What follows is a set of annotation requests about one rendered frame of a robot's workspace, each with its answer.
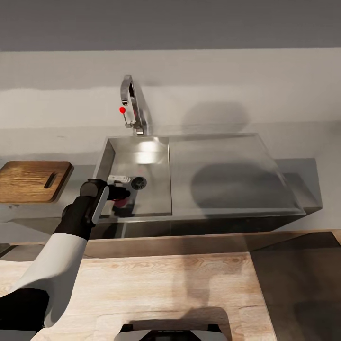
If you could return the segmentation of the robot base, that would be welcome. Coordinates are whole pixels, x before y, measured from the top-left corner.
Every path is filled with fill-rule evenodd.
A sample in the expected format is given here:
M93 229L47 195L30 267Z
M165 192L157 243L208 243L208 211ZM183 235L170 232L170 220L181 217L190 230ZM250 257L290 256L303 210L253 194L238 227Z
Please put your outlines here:
M218 324L209 324L202 330L138 330L132 324L124 324L113 341L228 341Z

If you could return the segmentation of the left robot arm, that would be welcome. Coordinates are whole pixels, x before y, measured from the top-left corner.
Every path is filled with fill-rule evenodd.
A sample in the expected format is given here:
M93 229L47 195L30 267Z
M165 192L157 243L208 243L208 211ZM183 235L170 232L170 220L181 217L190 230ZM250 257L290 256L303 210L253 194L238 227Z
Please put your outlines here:
M130 191L116 183L130 182L127 176L115 175L107 182L84 182L79 197L64 209L60 224L35 261L10 292L0 297L0 341L30 341L41 329L59 321L105 201L129 197Z

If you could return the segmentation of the cutting board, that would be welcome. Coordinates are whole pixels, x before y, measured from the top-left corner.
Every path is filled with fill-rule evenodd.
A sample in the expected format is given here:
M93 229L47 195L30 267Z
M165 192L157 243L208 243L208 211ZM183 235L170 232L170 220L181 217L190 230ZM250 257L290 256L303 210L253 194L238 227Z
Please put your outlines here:
M0 168L0 202L53 202L71 168L70 162L7 162Z

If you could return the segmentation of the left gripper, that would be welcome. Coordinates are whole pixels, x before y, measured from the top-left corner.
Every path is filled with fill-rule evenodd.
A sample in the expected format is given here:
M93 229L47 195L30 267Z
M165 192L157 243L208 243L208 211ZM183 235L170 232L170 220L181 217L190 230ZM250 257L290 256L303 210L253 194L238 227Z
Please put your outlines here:
M115 186L110 186L113 190L113 195L111 198L108 200L113 200L113 199L125 199L126 197L129 197L131 195L130 191L127 191L125 187L115 187Z

